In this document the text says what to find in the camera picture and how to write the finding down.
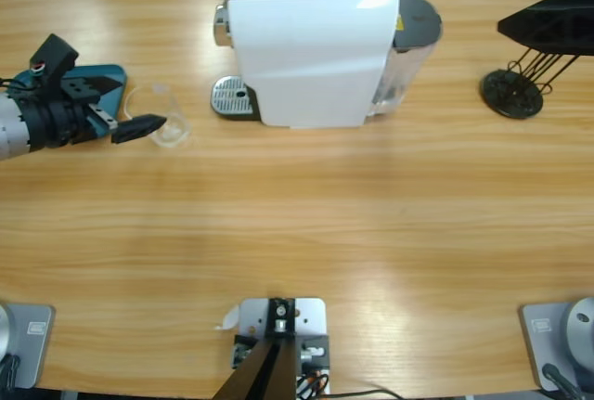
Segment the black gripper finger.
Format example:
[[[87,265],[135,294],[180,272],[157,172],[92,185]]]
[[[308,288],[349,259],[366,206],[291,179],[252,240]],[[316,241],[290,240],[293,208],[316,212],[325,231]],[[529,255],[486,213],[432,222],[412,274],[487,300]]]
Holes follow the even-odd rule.
[[[497,31],[541,53],[593,55],[593,0],[541,0],[497,23]]]

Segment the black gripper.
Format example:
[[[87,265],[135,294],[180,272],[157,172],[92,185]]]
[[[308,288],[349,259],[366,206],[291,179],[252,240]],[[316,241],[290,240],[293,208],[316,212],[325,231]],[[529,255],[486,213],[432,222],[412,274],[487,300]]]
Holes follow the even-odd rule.
[[[123,84],[105,75],[67,77],[51,89],[41,83],[20,87],[22,120],[32,149],[61,148],[104,137],[116,117],[116,103],[104,98]],[[144,114],[119,123],[111,133],[113,144],[142,138],[161,129],[167,118]]]

